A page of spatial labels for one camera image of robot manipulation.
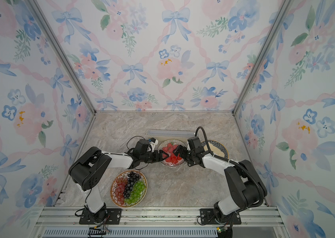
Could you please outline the cream plastic wrap dispenser box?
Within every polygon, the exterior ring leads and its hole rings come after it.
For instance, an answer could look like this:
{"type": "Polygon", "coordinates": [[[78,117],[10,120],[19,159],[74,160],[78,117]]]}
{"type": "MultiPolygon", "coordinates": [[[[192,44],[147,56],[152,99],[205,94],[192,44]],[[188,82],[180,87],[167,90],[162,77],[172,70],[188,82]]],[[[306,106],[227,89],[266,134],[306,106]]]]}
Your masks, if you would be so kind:
{"type": "Polygon", "coordinates": [[[185,141],[195,135],[195,131],[147,130],[146,136],[159,141],[177,139],[185,141]]]}

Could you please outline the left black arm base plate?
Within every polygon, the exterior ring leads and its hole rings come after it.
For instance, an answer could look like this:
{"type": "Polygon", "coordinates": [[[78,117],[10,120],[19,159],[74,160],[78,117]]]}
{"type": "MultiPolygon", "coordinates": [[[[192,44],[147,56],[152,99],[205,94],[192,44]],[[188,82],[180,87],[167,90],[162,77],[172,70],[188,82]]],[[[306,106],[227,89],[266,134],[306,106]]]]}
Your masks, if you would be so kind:
{"type": "Polygon", "coordinates": [[[80,225],[119,225],[122,209],[120,208],[102,208],[97,213],[91,212],[88,208],[83,208],[80,217],[80,225]]]}

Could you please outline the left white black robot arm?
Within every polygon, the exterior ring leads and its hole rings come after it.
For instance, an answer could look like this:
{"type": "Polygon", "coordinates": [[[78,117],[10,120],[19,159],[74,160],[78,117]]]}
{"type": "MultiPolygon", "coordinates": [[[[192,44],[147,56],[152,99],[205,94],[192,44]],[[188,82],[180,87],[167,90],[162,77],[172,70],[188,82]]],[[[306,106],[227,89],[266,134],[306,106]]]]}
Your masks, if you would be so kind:
{"type": "Polygon", "coordinates": [[[111,216],[102,200],[98,183],[108,168],[135,169],[141,162],[152,164],[168,158],[168,153],[156,150],[150,141],[141,139],[126,153],[110,153],[91,147],[68,170],[73,182],[86,194],[79,215],[80,225],[102,225],[111,216]]]}

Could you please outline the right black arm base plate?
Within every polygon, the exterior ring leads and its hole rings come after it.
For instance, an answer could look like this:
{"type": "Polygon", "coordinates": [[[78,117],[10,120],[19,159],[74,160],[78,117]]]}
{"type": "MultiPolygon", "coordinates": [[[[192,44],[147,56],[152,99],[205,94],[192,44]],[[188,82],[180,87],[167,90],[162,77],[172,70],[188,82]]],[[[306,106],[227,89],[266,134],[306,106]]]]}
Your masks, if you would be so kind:
{"type": "Polygon", "coordinates": [[[240,215],[235,212],[224,215],[215,208],[201,208],[199,212],[201,225],[241,225],[240,215]]]}

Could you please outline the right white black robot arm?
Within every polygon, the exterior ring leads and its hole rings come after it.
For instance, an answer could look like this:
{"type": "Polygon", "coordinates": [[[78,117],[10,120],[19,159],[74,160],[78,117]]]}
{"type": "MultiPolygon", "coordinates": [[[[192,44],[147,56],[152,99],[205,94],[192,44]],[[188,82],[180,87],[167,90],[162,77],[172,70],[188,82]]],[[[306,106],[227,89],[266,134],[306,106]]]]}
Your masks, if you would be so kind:
{"type": "Polygon", "coordinates": [[[196,136],[188,139],[187,147],[179,145],[172,153],[189,166],[199,165],[226,178],[229,195],[216,202],[213,209],[213,217],[220,224],[230,221],[233,215],[264,203],[267,189],[250,161],[227,160],[211,149],[205,149],[196,136]]]}

